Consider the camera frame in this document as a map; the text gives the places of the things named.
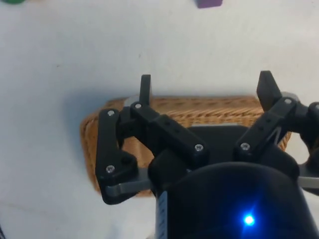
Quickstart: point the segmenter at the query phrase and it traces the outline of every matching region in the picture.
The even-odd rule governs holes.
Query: wicker basket
[[[113,100],[104,108],[121,110],[124,99]],[[193,124],[219,124],[235,122],[250,126],[263,113],[259,101],[255,97],[228,97],[228,98],[154,98],[152,107],[161,114],[167,114],[185,127]],[[95,177],[95,155],[98,132],[99,111],[89,115],[81,123],[81,140],[84,151],[87,172],[94,188],[100,191]],[[288,133],[280,143],[280,148],[285,150],[291,134]],[[125,151],[135,155],[139,167],[147,167],[153,158],[152,153],[135,138],[125,141]],[[151,195],[150,191],[141,192],[139,195]]]

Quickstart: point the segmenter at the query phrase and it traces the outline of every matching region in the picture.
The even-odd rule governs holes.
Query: black cylindrical robot body
[[[304,195],[254,163],[209,165],[157,193],[156,239],[318,239]]]

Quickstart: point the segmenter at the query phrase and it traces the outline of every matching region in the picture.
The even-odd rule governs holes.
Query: blue led light
[[[255,220],[252,215],[247,215],[244,218],[244,222],[247,226],[252,226],[255,223]]]

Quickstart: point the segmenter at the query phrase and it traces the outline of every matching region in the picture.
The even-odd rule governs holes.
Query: green object
[[[1,0],[1,1],[9,3],[9,4],[19,4],[24,2],[25,0]]]

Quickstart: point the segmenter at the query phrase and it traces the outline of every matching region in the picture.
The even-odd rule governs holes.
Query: purple block
[[[207,8],[207,7],[214,7],[214,6],[221,6],[223,0],[198,0],[197,6],[198,8]]]

